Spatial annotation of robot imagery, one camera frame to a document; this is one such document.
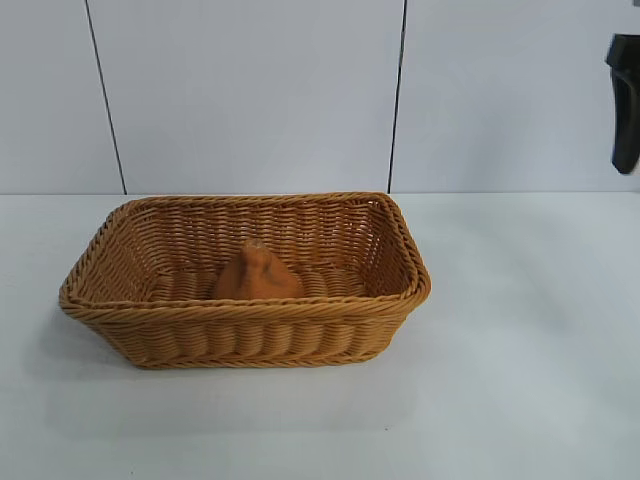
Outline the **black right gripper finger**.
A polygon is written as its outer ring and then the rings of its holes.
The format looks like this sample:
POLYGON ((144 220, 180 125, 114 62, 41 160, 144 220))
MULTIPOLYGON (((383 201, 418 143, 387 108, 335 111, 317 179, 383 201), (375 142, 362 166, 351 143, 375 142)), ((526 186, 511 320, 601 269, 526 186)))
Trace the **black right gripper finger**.
POLYGON ((605 60, 614 94, 615 133, 612 164, 631 175, 639 164, 639 36, 613 35, 605 60))

